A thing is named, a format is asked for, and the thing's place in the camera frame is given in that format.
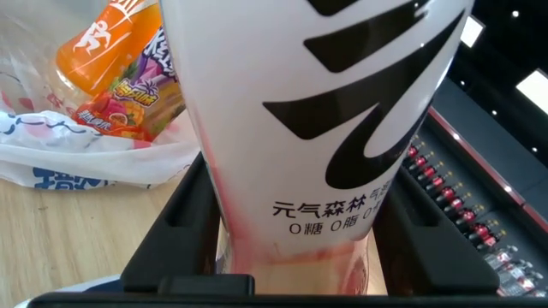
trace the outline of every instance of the wooden table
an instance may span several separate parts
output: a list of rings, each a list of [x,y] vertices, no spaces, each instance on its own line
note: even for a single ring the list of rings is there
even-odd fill
[[[49,192],[0,180],[0,307],[119,274],[178,184]],[[386,294],[370,236],[370,294]]]

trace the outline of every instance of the orange bottle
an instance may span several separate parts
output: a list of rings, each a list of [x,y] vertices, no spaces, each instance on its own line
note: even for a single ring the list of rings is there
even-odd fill
[[[158,0],[110,0],[93,24],[57,51],[46,99],[71,114],[104,91],[161,26]]]

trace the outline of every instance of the black stroke graphic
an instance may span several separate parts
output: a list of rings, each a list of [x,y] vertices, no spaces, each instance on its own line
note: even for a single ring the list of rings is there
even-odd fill
[[[308,2],[323,16],[333,16],[359,0],[308,0]]]
[[[380,50],[422,20],[426,12],[416,13],[428,1],[405,3],[353,26],[316,38],[308,38],[304,45],[330,72],[341,73]]]
[[[422,48],[373,75],[310,98],[263,105],[302,139],[314,139],[374,106],[336,150],[325,173],[331,187],[361,187],[383,174],[405,151],[426,111],[387,152],[377,157],[365,157],[363,153],[375,129],[444,47],[463,15],[464,10]]]

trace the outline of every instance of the bottle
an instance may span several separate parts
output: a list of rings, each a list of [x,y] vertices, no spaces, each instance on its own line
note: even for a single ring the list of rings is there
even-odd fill
[[[548,292],[546,292],[547,289],[543,290],[533,290],[529,293],[527,293],[525,296],[527,297],[536,297],[536,298],[545,298],[548,296]]]
[[[467,237],[467,239],[472,242],[474,246],[481,243],[481,241],[489,236],[492,233],[493,228],[498,226],[498,221],[488,220],[485,223],[477,223],[474,226],[473,232]]]
[[[72,113],[106,90],[161,26],[156,0],[110,0],[95,22],[58,50],[47,68],[51,109]]]
[[[476,204],[472,209],[463,209],[459,211],[456,218],[452,218],[456,228],[462,233],[467,232],[470,229],[470,224],[476,219],[476,217],[485,210],[485,207],[481,204]]]
[[[484,256],[484,260],[491,266],[494,270],[500,269],[503,265],[508,264],[514,253],[518,251],[516,246],[506,246],[501,248],[494,253],[488,253]]]
[[[444,187],[439,195],[434,199],[439,206],[448,204],[456,198],[456,191],[462,187],[462,183],[458,183],[452,187]]]
[[[473,2],[161,2],[230,237],[225,273],[252,275],[257,294],[366,291],[368,209],[390,187]]]
[[[415,158],[417,156],[417,154],[419,154],[420,148],[425,146],[425,145],[426,145],[426,143],[424,141],[419,143],[418,145],[410,145],[409,148],[408,148],[407,157],[405,157],[405,158],[406,159],[407,158]]]
[[[415,158],[413,163],[408,166],[409,172],[416,172],[417,170],[420,170],[420,167],[426,165],[426,163],[428,163],[428,158],[432,156],[434,156],[434,152],[430,152],[430,154],[421,155]]]
[[[479,252],[487,252],[489,249],[493,248],[504,236],[506,236],[505,230],[500,230],[496,234],[489,234],[488,237],[484,238],[480,244],[476,246],[476,249]]]
[[[457,219],[456,217],[460,214],[461,210],[463,209],[462,206],[465,204],[466,199],[470,198],[471,195],[472,194],[469,192],[462,197],[453,198],[448,205],[442,208],[445,215],[451,220]]]
[[[506,282],[499,290],[503,296],[522,296],[535,289],[536,283],[544,277],[540,273],[532,272],[518,279]]]
[[[428,167],[425,167],[419,175],[417,175],[417,181],[419,183],[423,183],[423,182],[426,182],[426,181],[429,181],[435,174],[436,172],[438,172],[438,168],[443,166],[444,163],[443,162],[439,162],[437,163],[435,166],[428,166]]]
[[[424,188],[427,193],[434,193],[437,191],[437,188],[442,186],[447,178],[451,177],[453,174],[448,172],[446,175],[438,175],[433,178],[429,183],[427,183]]]
[[[497,271],[500,285],[502,286],[512,279],[516,280],[524,276],[526,271],[531,271],[532,268],[533,265],[523,259],[505,264]]]

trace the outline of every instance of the white plastic bag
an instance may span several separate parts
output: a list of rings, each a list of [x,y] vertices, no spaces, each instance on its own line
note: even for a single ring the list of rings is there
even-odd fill
[[[45,110],[47,44],[14,17],[0,14],[0,24],[0,178],[51,190],[151,187],[194,160],[200,149],[187,112],[149,143],[102,135]]]

